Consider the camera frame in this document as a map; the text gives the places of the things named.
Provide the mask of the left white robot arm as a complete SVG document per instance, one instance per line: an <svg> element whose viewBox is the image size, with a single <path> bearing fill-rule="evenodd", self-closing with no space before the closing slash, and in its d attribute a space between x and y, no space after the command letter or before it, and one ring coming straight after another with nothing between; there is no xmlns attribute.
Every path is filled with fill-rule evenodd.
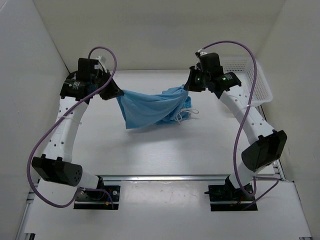
<svg viewBox="0 0 320 240"><path fill-rule="evenodd" d="M86 96L104 84L99 92L103 100L122 96L124 92L117 86L111 73L105 67L105 58L79 58L78 69L65 79L56 117L58 126L49 135L49 141L40 157L33 157L31 165L47 182L85 188L93 200L100 200L105 194L97 175L87 173L81 165L72 163L73 146L83 114L90 103Z"/></svg>

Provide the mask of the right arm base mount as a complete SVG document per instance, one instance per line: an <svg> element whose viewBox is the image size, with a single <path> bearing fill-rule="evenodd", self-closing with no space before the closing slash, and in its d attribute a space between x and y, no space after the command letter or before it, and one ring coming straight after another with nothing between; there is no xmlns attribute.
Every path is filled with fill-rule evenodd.
<svg viewBox="0 0 320 240"><path fill-rule="evenodd" d="M225 183L208 186L205 192L209 196L211 212L241 212L257 211L257 204L254 202L254 196L246 195L240 188L234 188L229 180Z"/></svg>

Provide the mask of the white plastic mesh basket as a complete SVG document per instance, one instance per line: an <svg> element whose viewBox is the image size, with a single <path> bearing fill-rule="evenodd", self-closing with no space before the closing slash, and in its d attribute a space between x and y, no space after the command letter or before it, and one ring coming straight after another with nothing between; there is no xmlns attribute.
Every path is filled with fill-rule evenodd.
<svg viewBox="0 0 320 240"><path fill-rule="evenodd" d="M250 57L239 56L221 57L220 64L222 65L225 73L233 72L237 75L242 83L245 94L249 96L255 76L252 59ZM273 100L273 94L268 81L258 62L256 62L256 68L257 76L251 100L251 104L255 107L264 103L269 103Z"/></svg>

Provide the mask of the light blue shorts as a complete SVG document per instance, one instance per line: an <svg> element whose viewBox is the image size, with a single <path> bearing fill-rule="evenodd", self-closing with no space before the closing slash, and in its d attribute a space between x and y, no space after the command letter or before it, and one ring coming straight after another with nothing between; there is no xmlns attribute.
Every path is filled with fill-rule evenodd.
<svg viewBox="0 0 320 240"><path fill-rule="evenodd" d="M192 108L192 99L184 86L172 87L160 94L144 94L125 90L116 98L126 129L151 125L167 125L188 120L199 111Z"/></svg>

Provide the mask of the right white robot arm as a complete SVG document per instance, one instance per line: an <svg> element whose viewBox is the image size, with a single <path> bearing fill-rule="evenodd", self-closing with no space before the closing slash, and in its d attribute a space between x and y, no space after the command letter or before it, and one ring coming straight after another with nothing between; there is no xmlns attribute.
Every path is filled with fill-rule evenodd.
<svg viewBox="0 0 320 240"><path fill-rule="evenodd" d="M216 196L221 200L236 200L242 194L250 196L247 185L265 167L278 160L287 141L283 130L275 130L258 110L249 104L241 80L233 72L224 72L217 53L196 52L198 62L191 66L185 90L209 90L231 111L244 132L249 147L241 153L241 163L234 163L234 173L225 179Z"/></svg>

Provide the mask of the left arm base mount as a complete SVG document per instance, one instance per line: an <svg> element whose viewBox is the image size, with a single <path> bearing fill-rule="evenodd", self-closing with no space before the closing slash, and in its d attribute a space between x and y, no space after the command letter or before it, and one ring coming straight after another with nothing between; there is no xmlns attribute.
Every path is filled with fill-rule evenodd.
<svg viewBox="0 0 320 240"><path fill-rule="evenodd" d="M111 210L119 209L121 186L105 185L104 179L99 176L97 185L98 190L88 191L82 190L75 197L73 204L74 210Z"/></svg>

